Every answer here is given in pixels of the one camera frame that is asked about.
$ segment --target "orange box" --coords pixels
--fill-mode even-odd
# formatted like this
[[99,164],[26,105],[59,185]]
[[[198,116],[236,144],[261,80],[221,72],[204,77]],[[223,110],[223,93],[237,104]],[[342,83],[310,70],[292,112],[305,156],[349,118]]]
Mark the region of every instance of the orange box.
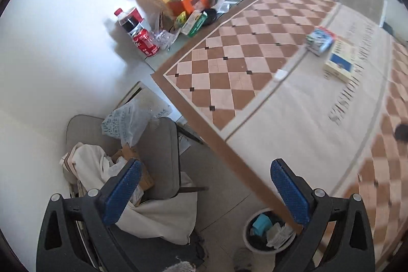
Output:
[[178,16],[184,11],[190,15],[195,10],[202,11],[205,8],[211,7],[208,0],[177,0],[168,2],[167,6],[173,11],[175,16]]

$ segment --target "gray fuzzy fabric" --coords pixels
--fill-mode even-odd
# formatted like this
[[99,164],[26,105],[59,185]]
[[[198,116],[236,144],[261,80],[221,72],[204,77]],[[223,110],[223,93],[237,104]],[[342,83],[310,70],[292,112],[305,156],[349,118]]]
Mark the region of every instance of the gray fuzzy fabric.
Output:
[[163,272],[195,272],[195,267],[189,262],[180,262],[176,265],[168,267]]

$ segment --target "blue gripper pad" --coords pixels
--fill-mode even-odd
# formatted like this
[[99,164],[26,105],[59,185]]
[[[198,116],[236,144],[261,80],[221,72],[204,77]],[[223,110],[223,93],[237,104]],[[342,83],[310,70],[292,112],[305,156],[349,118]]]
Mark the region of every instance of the blue gripper pad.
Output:
[[271,179],[288,207],[293,219],[298,224],[307,226],[310,221],[309,204],[295,183],[276,160],[271,164]]
[[102,217],[102,222],[105,225],[112,225],[118,222],[141,177],[142,164],[140,161],[134,160],[133,165],[116,184],[105,202],[105,212]]

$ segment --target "checkered tablecloth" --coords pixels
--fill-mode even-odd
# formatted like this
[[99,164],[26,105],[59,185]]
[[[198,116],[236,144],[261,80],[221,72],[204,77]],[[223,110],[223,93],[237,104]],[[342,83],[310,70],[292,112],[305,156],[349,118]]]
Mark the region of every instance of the checkered tablecloth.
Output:
[[[340,194],[344,198],[353,193],[362,196],[377,261],[389,249],[408,217],[408,149],[406,143],[394,138],[396,126],[408,123],[408,52],[397,43],[393,44],[392,52],[391,78],[380,128],[355,182]],[[330,223],[325,243],[333,229],[334,223]]]
[[332,0],[257,0],[200,41],[165,77],[222,130],[334,5]]

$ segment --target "silver screw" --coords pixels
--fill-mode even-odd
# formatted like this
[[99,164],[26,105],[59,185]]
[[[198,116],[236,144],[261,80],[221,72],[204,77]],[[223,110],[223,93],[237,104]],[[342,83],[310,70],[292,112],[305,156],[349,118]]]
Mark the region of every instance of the silver screw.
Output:
[[359,194],[353,194],[353,198],[357,202],[360,202],[362,200],[362,198],[361,198],[361,196]]
[[95,197],[96,195],[98,195],[98,193],[99,193],[98,189],[91,189],[90,191],[88,191],[88,196]]
[[60,194],[54,194],[51,196],[52,202],[56,202],[60,199]]
[[315,189],[315,195],[317,197],[324,197],[324,195],[326,195],[326,193],[324,192],[323,189]]

